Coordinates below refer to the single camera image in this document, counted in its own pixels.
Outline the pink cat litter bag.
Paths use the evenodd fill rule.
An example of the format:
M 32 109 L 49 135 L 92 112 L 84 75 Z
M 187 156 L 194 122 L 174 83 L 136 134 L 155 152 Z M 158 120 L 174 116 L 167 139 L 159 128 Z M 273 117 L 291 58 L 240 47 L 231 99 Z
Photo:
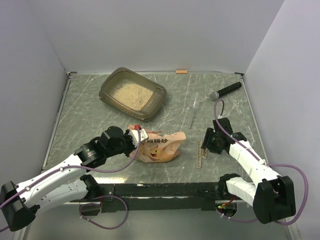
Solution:
M 148 140 L 141 143 L 134 158 L 144 163 L 167 163 L 180 155 L 179 147 L 186 140 L 184 132 L 160 135 L 161 131 L 145 129 Z

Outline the clear plastic litter scoop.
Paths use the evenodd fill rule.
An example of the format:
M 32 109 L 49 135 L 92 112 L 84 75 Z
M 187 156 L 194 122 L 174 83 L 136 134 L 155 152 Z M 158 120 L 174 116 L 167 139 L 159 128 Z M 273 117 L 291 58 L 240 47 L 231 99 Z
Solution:
M 190 104 L 189 104 L 189 118 L 187 122 L 188 129 L 192 128 L 193 118 L 196 110 L 199 108 L 199 105 L 200 105 L 200 94 L 198 92 L 195 92 L 192 95 L 190 99 Z

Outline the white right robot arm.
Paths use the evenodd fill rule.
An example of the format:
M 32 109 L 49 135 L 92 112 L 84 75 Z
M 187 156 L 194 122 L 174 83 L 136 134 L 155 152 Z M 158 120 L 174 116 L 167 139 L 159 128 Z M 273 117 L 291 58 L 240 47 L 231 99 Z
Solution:
M 235 159 L 252 182 L 236 173 L 227 173 L 218 181 L 218 193 L 223 199 L 236 196 L 254 211 L 262 223 L 275 222 L 296 214 L 294 183 L 288 176 L 281 176 L 253 150 L 241 132 L 234 132 L 228 118 L 213 121 L 207 128 L 202 149 L 211 153 L 226 152 Z

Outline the small wooden comb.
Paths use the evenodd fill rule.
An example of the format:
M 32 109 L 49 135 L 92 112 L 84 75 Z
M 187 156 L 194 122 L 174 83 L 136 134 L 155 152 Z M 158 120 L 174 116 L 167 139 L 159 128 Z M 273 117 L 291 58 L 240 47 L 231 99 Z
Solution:
M 196 158 L 196 167 L 201 168 L 202 167 L 202 160 L 207 157 L 207 150 L 205 148 L 202 148 L 202 140 L 198 140 L 197 142 L 197 158 Z

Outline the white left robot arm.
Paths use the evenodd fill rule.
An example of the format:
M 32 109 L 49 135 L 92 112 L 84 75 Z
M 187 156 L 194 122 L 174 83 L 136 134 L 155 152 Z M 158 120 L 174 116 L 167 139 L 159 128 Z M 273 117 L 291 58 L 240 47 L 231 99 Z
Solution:
M 110 157 L 137 155 L 148 138 L 139 125 L 126 131 L 111 126 L 40 175 L 18 184 L 5 183 L 0 189 L 5 229 L 21 230 L 32 223 L 37 214 L 67 202 L 103 199 L 100 186 L 89 172 L 98 172 Z

